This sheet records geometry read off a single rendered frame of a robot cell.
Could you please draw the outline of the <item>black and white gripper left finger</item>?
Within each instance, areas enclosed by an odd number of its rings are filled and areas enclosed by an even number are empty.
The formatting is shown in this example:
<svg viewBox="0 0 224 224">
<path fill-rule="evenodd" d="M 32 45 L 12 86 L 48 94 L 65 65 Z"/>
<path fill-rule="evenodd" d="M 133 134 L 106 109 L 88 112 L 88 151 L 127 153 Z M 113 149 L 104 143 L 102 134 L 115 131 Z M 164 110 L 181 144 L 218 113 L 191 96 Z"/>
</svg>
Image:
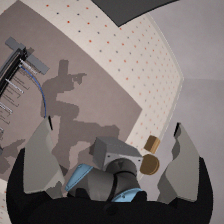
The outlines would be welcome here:
<svg viewBox="0 0 224 224">
<path fill-rule="evenodd" d="M 62 198 L 65 179 L 54 155 L 50 116 L 46 116 L 17 156 L 6 189 L 7 211 L 12 224 L 27 224 L 43 203 Z M 50 133 L 49 133 L 50 132 Z"/>
</svg>

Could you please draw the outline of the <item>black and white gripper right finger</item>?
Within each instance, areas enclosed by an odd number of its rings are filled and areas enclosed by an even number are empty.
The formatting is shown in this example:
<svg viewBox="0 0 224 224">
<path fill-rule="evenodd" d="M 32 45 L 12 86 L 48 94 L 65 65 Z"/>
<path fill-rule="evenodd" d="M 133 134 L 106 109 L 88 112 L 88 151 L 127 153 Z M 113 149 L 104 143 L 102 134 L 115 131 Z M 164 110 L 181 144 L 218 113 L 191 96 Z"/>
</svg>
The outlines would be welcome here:
<svg viewBox="0 0 224 224">
<path fill-rule="evenodd" d="M 158 182 L 157 202 L 177 209 L 188 224 L 209 224 L 213 190 L 204 159 L 180 122 L 177 122 L 174 137 L 173 160 Z"/>
</svg>

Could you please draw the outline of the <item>grey metal rack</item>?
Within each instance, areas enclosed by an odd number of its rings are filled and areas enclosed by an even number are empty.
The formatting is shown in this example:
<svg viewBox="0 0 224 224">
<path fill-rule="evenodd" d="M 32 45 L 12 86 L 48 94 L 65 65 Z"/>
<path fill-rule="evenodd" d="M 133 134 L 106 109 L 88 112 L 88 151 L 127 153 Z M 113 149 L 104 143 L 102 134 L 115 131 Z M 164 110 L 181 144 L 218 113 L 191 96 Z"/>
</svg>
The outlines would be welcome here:
<svg viewBox="0 0 224 224">
<path fill-rule="evenodd" d="M 19 44 L 12 37 L 9 37 L 6 40 L 5 43 L 10 48 L 12 48 L 14 51 L 10 54 L 10 56 L 6 59 L 6 61 L 1 66 L 1 68 L 0 68 L 0 78 L 3 75 L 3 73 L 5 72 L 5 70 L 7 69 L 7 67 L 10 65 L 10 63 L 13 61 L 13 59 L 17 56 L 17 54 L 19 54 L 19 55 L 14 60 L 14 62 L 11 64 L 11 66 L 8 68 L 8 70 L 6 71 L 6 73 L 4 74 L 4 76 L 2 77 L 2 79 L 0 80 L 0 97 L 3 94 L 3 92 L 4 92 L 5 88 L 6 88 L 6 86 L 8 85 L 8 83 L 10 83 L 11 85 L 13 85 L 17 89 L 17 86 L 14 85 L 10 80 L 12 79 L 12 77 L 14 76 L 14 74 L 17 72 L 17 70 L 19 69 L 19 67 L 23 69 L 22 64 L 24 64 L 25 66 L 27 66 L 29 69 L 31 68 L 28 64 L 26 64 L 24 62 L 25 60 L 27 62 L 29 62 L 32 66 L 34 66 L 37 70 L 39 70 L 44 75 L 49 70 L 49 68 L 45 64 L 43 64 L 40 60 L 38 60 L 35 56 L 33 56 L 29 51 L 27 51 L 26 50 L 26 46 L 24 46 L 22 43 Z M 32 70 L 32 69 L 30 69 L 30 70 Z M 35 72 L 35 71 L 33 71 L 33 72 L 35 74 L 37 74 L 37 72 Z"/>
</svg>

